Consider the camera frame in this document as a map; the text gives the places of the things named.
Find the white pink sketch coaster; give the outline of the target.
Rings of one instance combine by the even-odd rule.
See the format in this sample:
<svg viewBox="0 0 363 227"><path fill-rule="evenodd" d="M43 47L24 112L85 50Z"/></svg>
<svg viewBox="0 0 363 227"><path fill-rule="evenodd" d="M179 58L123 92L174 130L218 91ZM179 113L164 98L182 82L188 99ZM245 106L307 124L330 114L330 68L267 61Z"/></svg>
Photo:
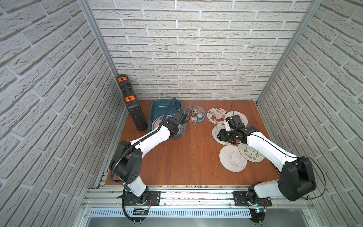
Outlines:
<svg viewBox="0 0 363 227"><path fill-rule="evenodd" d="M238 112L238 111L227 112L226 118L227 117L232 117L232 116L235 116L235 115L240 116L241 121L244 123L245 126L248 125L248 119L247 119L247 117L244 114L242 114L241 112Z"/></svg>

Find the white butterfly coaster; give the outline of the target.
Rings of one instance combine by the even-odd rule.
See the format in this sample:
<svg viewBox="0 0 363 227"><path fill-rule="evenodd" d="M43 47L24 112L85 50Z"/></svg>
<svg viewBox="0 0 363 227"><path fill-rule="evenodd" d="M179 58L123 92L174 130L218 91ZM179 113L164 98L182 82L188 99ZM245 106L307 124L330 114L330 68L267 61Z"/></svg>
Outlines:
<svg viewBox="0 0 363 227"><path fill-rule="evenodd" d="M231 143L229 142L224 142L224 141L221 141L217 138L217 135L219 134L220 130L221 129L225 129L225 125L221 124L221 125L216 125L213 129L212 129L212 137L213 139L218 142L219 144L222 144L222 145L231 145Z"/></svg>

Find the floral pink coaster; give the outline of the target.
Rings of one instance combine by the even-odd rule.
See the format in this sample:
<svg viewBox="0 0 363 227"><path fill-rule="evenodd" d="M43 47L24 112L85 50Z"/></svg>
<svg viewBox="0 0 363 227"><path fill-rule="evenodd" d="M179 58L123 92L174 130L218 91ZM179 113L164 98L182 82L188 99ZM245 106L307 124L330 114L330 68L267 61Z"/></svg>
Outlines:
<svg viewBox="0 0 363 227"><path fill-rule="evenodd" d="M225 109L214 107L207 112L207 118L211 123L221 125L225 122L226 114Z"/></svg>

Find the teal storage box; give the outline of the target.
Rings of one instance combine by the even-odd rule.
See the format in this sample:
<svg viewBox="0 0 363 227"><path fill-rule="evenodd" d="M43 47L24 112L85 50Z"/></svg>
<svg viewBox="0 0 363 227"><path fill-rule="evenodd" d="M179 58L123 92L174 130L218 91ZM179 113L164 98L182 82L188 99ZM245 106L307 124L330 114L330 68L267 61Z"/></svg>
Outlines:
<svg viewBox="0 0 363 227"><path fill-rule="evenodd" d="M163 137L166 137L166 135L170 136L170 131L164 126L165 118L168 114L170 114L171 116L174 116L174 114L177 110L182 111L182 104L175 97L172 99L154 101L151 106L151 110L150 110L148 134L145 138L156 137L158 133L162 133ZM151 125L152 125L153 121L162 115L164 117L163 117L162 122L159 125L159 127L154 130L151 130ZM181 137L182 128L183 128L183 126L180 128L180 130L176 136L170 136L169 138L174 139L174 138Z"/></svg>

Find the white dog face coaster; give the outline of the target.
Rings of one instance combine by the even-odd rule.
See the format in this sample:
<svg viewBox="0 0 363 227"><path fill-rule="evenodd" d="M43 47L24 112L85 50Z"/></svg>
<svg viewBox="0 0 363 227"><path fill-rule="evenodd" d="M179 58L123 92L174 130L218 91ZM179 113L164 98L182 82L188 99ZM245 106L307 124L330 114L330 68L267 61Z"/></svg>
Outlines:
<svg viewBox="0 0 363 227"><path fill-rule="evenodd" d="M250 162L259 163L265 159L265 157L259 153L256 149L246 144L238 145L240 154Z"/></svg>

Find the pink piglet coaster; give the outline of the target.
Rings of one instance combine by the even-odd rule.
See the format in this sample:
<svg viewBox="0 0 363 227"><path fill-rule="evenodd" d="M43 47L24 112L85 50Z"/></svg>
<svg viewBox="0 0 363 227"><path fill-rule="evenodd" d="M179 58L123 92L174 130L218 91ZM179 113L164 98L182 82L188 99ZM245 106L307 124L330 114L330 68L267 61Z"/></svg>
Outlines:
<svg viewBox="0 0 363 227"><path fill-rule="evenodd" d="M222 166L231 172L241 172L247 166L247 159L241 155L237 146L224 146L220 150L219 159Z"/></svg>

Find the lavender bear coaster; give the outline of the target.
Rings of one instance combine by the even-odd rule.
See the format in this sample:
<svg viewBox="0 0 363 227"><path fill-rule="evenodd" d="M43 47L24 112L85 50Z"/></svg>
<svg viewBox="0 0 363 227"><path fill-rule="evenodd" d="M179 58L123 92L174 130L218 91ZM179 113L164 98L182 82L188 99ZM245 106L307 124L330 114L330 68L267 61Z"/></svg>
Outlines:
<svg viewBox="0 0 363 227"><path fill-rule="evenodd" d="M153 121L152 125L151 125L151 130L154 130L156 128L159 127L159 125L161 124L162 122L162 119L163 119L163 115L158 117L156 120ZM165 121L167 121L168 119L172 118L172 116L170 114L168 114L165 118Z"/></svg>

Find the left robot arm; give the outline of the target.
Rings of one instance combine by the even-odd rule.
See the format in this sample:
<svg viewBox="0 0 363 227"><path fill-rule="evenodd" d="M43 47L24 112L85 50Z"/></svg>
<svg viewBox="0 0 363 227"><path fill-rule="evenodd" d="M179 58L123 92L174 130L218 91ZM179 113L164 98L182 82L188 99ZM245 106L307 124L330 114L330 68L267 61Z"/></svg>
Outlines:
<svg viewBox="0 0 363 227"><path fill-rule="evenodd" d="M175 137L190 117L177 110L172 117L164 115L157 128L131 142L121 141L109 165L112 184L122 184L134 202L142 205L148 198L148 187L140 177L142 160L159 144Z"/></svg>

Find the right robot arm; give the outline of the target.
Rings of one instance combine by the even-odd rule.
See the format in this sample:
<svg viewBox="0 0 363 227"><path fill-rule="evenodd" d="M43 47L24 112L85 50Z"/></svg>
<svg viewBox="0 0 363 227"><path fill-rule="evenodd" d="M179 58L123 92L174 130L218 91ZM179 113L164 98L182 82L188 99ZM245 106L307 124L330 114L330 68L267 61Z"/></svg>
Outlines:
<svg viewBox="0 0 363 227"><path fill-rule="evenodd" d="M230 144L240 142L250 146L280 172L278 180L249 186L246 197L251 204L270 197L285 197L289 201L296 201L317 188L313 165L308 157L298 157L287 152L255 127L246 127L239 115L226 119L225 129L220 130L217 138Z"/></svg>

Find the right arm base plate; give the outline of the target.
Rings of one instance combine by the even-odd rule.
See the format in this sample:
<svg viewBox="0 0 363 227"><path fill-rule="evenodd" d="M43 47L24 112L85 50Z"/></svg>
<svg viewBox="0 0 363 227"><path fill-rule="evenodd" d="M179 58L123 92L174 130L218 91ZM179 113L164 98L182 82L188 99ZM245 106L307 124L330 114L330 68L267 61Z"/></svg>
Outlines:
<svg viewBox="0 0 363 227"><path fill-rule="evenodd" d="M250 191L234 191L233 200L236 207L270 207L272 202L269 198L261 199Z"/></svg>

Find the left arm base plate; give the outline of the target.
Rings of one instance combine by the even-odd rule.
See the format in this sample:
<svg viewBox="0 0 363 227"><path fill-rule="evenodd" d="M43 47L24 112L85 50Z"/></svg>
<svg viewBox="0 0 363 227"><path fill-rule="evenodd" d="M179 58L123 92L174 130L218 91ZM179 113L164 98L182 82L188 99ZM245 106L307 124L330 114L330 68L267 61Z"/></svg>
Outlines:
<svg viewBox="0 0 363 227"><path fill-rule="evenodd" d="M160 204L160 191L145 191L141 196L136 196L131 192L127 192L123 198L126 206L158 206Z"/></svg>

